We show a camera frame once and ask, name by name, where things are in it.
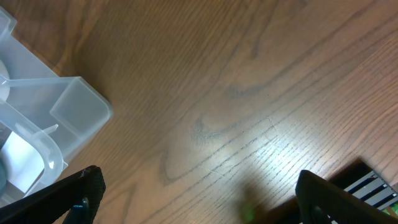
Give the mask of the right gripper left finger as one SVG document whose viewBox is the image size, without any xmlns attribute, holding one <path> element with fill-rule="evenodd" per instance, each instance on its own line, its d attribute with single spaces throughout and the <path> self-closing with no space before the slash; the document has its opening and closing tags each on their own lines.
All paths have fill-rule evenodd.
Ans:
<svg viewBox="0 0 398 224">
<path fill-rule="evenodd" d="M 1 208 L 1 223 L 93 223 L 106 190 L 102 171 L 89 166 Z"/>
</svg>

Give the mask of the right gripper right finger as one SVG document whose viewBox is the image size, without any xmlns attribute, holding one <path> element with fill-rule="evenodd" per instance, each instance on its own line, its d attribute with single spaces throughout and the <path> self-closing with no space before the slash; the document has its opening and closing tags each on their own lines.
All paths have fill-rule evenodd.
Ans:
<svg viewBox="0 0 398 224">
<path fill-rule="evenodd" d="M 397 224 L 394 218 L 352 196 L 309 170 L 302 170 L 295 188 L 303 224 Z"/>
</svg>

